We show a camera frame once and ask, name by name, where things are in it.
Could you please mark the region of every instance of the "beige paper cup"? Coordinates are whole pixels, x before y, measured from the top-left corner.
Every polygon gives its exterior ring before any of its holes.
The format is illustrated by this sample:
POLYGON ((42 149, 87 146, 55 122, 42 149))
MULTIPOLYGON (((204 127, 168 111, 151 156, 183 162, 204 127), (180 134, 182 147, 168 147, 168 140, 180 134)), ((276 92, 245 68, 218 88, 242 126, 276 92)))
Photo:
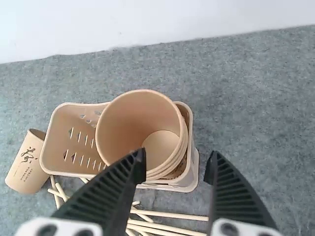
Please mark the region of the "beige paper cup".
POLYGON ((116 97, 102 112, 95 142, 106 165, 145 147, 147 174, 167 168, 187 141, 178 107, 157 91, 140 89, 116 97))
POLYGON ((29 129, 22 146, 5 178, 5 183, 20 193, 32 194, 41 189, 49 177, 39 164, 45 133, 29 129))

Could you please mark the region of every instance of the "gray carpet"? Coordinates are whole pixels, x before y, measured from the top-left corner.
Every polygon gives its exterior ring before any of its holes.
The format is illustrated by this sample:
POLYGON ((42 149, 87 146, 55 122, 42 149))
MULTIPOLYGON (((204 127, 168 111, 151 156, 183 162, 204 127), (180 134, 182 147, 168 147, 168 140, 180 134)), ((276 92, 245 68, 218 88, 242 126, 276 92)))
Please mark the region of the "gray carpet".
MULTIPOLYGON (((210 190, 201 179, 215 149, 253 185, 285 236, 315 235, 315 26, 2 64, 0 78, 1 235, 55 210, 48 184, 31 196, 4 184, 26 130, 46 130, 63 102, 105 102, 138 88, 190 105, 200 152, 195 191, 139 190, 143 208, 207 214, 210 190)), ((82 185, 61 182, 68 194, 82 185)))

